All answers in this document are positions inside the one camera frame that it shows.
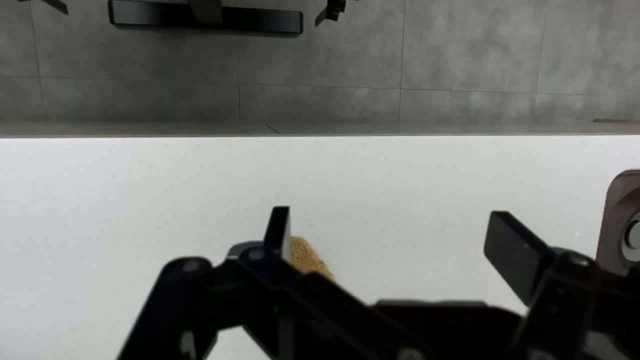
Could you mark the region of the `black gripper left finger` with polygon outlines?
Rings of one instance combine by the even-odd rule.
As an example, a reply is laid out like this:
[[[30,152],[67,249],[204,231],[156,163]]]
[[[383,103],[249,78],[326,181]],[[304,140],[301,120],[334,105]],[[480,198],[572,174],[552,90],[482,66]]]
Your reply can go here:
[[[290,210],[270,211],[261,239],[222,264],[169,261],[116,360],[207,360],[218,333],[242,328],[270,360],[428,360],[428,348],[388,315],[284,255]]]

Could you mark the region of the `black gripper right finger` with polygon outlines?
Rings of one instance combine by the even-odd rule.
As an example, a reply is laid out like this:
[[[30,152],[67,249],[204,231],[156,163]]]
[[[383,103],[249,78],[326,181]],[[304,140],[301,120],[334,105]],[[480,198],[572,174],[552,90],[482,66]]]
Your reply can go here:
[[[489,217],[485,255],[526,305],[510,360],[640,357],[637,274],[555,248],[505,210]]]

